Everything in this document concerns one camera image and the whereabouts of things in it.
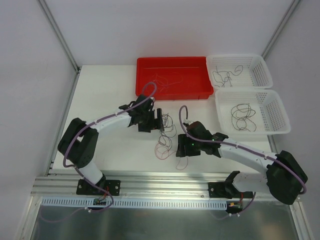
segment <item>white basket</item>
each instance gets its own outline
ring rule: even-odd
[[[253,111],[248,114],[248,111],[242,110],[249,108],[247,104],[255,111],[254,115]],[[215,105],[221,129],[227,134],[272,135],[287,134],[291,130],[278,93],[270,89],[219,89],[215,93]],[[244,118],[250,115],[252,116],[249,120]]]
[[[259,55],[210,55],[206,57],[206,66],[215,89],[268,89],[273,86],[267,64]]]

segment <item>wire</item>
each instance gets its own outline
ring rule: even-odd
[[[251,108],[249,103],[241,103],[241,104],[234,106],[231,109],[232,126],[234,127],[234,129],[236,129],[238,131],[255,132],[257,130],[257,125],[250,119],[255,114],[256,114],[256,111]],[[254,129],[252,129],[252,131],[247,128],[247,126],[248,126],[247,120],[249,121],[249,123],[251,122],[254,125]]]
[[[176,152],[173,151],[170,153],[173,147],[172,139],[177,135],[177,128],[176,125],[174,125],[172,117],[168,113],[162,115],[162,123],[164,130],[159,131],[160,137],[158,143],[154,147],[154,154],[158,159],[165,160]]]
[[[159,93],[161,93],[163,90],[164,90],[164,92],[166,93],[171,85],[180,84],[180,83],[182,83],[182,82],[184,81],[184,77],[183,77],[180,73],[178,73],[178,72],[172,72],[171,74],[172,74],[172,75],[173,75],[173,74],[178,74],[178,75],[180,75],[181,80],[180,80],[180,81],[177,81],[177,82],[169,83],[169,80],[168,80],[166,77],[160,76],[160,75],[158,75],[157,73],[154,74],[154,75],[150,78],[150,81],[153,82],[153,83],[155,83],[155,84],[158,86],[158,88],[159,88]]]
[[[218,71],[218,67],[217,66],[215,66],[215,69],[216,69],[216,71],[212,72],[213,78],[214,78],[216,83],[221,83],[222,85],[221,86],[214,85],[214,86],[217,86],[219,88],[224,88],[225,84],[227,82],[229,82],[230,83],[230,87],[232,87],[232,83],[231,83],[232,78],[230,77],[230,74],[232,74],[233,76],[239,76],[242,73],[242,71],[244,70],[244,66],[242,66],[242,65],[236,66],[235,69],[234,69],[234,73],[232,71]],[[217,79],[215,77],[215,73],[217,73],[220,76],[221,81],[217,81]],[[226,77],[223,78],[220,73],[226,73]]]
[[[236,202],[237,204],[238,203],[241,203],[241,205],[243,204],[243,199],[244,199],[244,193],[241,192],[241,198],[240,198],[240,201]]]
[[[188,116],[188,108],[186,105],[183,105],[182,107],[180,107],[179,109],[179,122],[180,122],[180,126],[182,128],[182,130],[184,131],[184,133],[186,134],[187,137],[195,140],[195,141],[198,141],[198,142],[202,142],[202,143],[216,143],[216,144],[223,144],[223,145],[228,145],[228,146],[231,146],[231,147],[238,147],[239,149],[242,149],[242,150],[245,150],[251,154],[254,154],[256,156],[259,156],[259,157],[263,157],[263,158],[267,158],[277,164],[279,164],[281,167],[283,167],[285,170],[287,170],[290,174],[292,174],[298,181],[299,183],[301,184],[303,190],[302,192],[300,192],[300,194],[305,194],[307,192],[307,187],[304,183],[304,181],[294,172],[292,171],[289,167],[287,167],[286,165],[284,165],[281,161],[273,158],[273,157],[270,157],[270,156],[265,156],[264,154],[260,153],[260,152],[257,152],[257,151],[254,151],[250,148],[247,148],[245,146],[242,146],[242,145],[238,145],[237,144],[234,144],[234,143],[231,143],[231,142],[225,142],[225,141],[213,141],[213,140],[203,140],[203,139],[198,139],[198,138],[195,138],[193,136],[191,136],[187,130],[185,129],[184,125],[183,125],[183,122],[182,122],[182,118],[181,118],[181,112],[182,112],[182,109],[185,109],[186,111],[186,115]]]
[[[109,192],[109,187],[108,186],[106,186],[106,189],[105,189],[107,192]],[[98,198],[98,202],[100,202],[100,201],[102,201],[102,200],[104,200],[104,199],[106,199],[106,197],[107,197],[107,194],[105,193],[105,194],[103,194],[101,197],[99,197]]]
[[[180,160],[179,160],[178,164],[175,166],[175,169],[177,169],[177,170],[179,170],[179,171],[185,170],[185,169],[187,168],[188,164],[189,164],[189,158],[188,158],[188,156],[186,156],[186,165],[185,165],[185,167],[184,167],[184,168],[181,168],[181,169],[178,168],[181,159],[182,159],[182,157],[180,157]]]

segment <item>red tray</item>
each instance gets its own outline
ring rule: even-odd
[[[136,61],[135,94],[139,96],[148,82],[154,82],[156,100],[207,99],[214,93],[206,57],[141,57]],[[144,92],[151,94],[153,86]]]

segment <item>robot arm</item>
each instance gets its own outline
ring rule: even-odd
[[[271,193],[284,204],[293,204],[303,186],[296,177],[268,157],[287,166],[304,183],[308,180],[304,171],[289,152],[282,151],[280,154],[264,152],[243,144],[238,147],[239,144],[225,134],[217,132],[212,135],[199,121],[185,125],[188,135],[196,139],[212,141],[212,143],[196,141],[188,137],[187,134],[180,134],[178,136],[177,157],[199,156],[201,151],[204,151],[208,155],[237,161],[259,172],[233,171],[225,182],[221,182],[218,187],[214,188],[214,192],[221,197],[231,199],[239,192],[263,192]]]
[[[128,105],[120,106],[117,113],[139,104],[146,98],[146,96],[140,95],[136,101],[132,101]],[[153,107],[154,99],[150,98],[143,104],[135,107],[132,110],[129,110],[128,112],[119,115],[116,114],[114,117],[99,122],[94,121],[96,122],[96,124],[88,127],[79,136],[82,139],[77,139],[73,143],[67,155],[67,159],[69,159],[74,164],[74,166],[78,168],[80,173],[91,183],[102,189],[105,189],[106,177],[97,168],[94,161],[92,161],[98,139],[103,138],[108,133],[116,129],[127,128],[137,124],[139,132],[150,133],[151,130],[157,129],[163,131],[164,126],[162,121],[162,110],[161,108],[157,109],[157,118],[155,118],[155,110],[153,110]],[[85,121],[79,118],[73,119],[58,144],[58,151],[65,155],[72,139],[85,126],[87,126],[87,123]]]

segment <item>white table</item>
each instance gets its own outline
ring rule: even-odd
[[[90,121],[114,113],[124,104],[129,104],[137,97],[135,95],[136,66],[135,65],[84,65],[77,82],[64,131],[71,120],[80,118]],[[208,100],[156,101],[155,107],[162,108],[163,113],[169,113],[176,125],[177,135],[173,139],[173,150],[178,146],[178,134],[183,131],[179,124],[178,112],[182,105],[187,105],[189,120],[200,121],[212,133],[220,132],[220,124],[216,112],[214,96]],[[109,136],[99,139],[94,161],[101,170],[138,171],[159,173],[230,173],[235,170],[255,172],[255,170],[230,159],[218,158],[212,155],[189,157],[188,166],[177,170],[180,158],[172,154],[166,160],[155,156],[155,145],[160,134],[158,130],[151,133],[138,132],[138,126],[120,129]],[[230,136],[246,145],[263,151],[270,151],[266,135],[264,136]],[[63,169],[63,156],[57,153],[53,169]],[[178,168],[187,164],[187,158],[182,158]]]

